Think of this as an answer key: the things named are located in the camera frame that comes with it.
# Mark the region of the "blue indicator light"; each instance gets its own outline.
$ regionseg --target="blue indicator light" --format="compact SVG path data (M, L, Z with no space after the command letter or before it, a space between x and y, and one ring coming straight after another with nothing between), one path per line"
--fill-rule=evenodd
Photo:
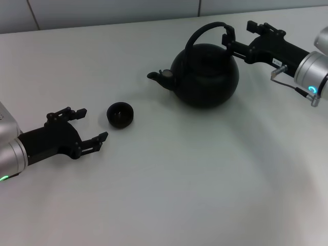
M317 88L315 88L314 86L309 86L309 91L317 93Z

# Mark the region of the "kettle spout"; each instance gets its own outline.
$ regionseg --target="kettle spout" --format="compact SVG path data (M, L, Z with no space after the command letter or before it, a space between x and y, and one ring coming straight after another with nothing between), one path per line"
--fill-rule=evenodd
M176 89L175 76L173 75L173 72L169 69L165 69L163 71L160 70L159 73L151 72L147 75L147 78L156 81L165 89L168 89L170 91L174 91Z

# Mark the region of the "cable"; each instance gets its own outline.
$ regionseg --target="cable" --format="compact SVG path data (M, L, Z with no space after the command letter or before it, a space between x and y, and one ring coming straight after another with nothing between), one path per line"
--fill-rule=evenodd
M318 88L318 96L321 97L321 92L322 92L322 89L323 87L325 86L325 84L327 83L327 80L328 80L328 74L325 75L325 77L323 78L323 80L321 81L320 85L319 85L319 88Z
M296 87L294 87L294 86L290 86L290 85L288 85L288 84L284 84L284 83L282 83L282 82L276 81L276 80L273 79L273 78L271 78L271 81L273 81L273 82L275 82L275 83L277 83L277 84L283 85L283 86L287 86L287 87L292 88L292 89L294 89L294 90L296 89Z
M284 83L282 83L282 82L276 81L276 80L273 79L272 77L271 77L271 81L273 81L273 82L275 82L275 83L277 83L277 84L280 84L280 85L283 85L283 86L287 86L287 87L289 87L289 88L292 88L292 89L294 89L298 94L302 95L302 96L305 97L305 98L307 98L308 96L309 96L310 98L312 98L312 96L310 96L309 93L307 93L306 91L303 91L301 88L294 87L294 86L290 86L290 85L288 85L288 84L284 84Z

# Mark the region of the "green indicator light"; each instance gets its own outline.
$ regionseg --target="green indicator light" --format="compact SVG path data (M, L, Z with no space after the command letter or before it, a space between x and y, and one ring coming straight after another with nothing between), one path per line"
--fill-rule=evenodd
M9 178L9 176L3 176L2 178L0 178L0 181L5 180L7 178Z

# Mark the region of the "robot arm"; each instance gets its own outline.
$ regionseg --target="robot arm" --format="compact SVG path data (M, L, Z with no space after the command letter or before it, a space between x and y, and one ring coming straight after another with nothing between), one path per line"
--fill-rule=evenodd
M229 35L223 35L222 44L231 55L248 64L261 62L275 67L276 70L271 74L271 80L274 82L277 82L274 78L282 72L293 77L295 83L313 92L314 96L300 88L290 87L311 100L314 107L318 105L321 97L328 99L328 87L325 86L328 80L328 56L317 51L309 53L288 43L284 40L286 32L277 30L268 23L257 25L250 20L247 30L259 34L248 46L232 40ZM318 35L315 46L323 53L328 52L328 28Z
M39 129L22 133L12 115L0 103L0 181L17 176L27 166L56 154L72 159L99 151L107 132L82 141L78 132L68 123L84 118L86 109L76 112L67 107L47 114L47 122Z

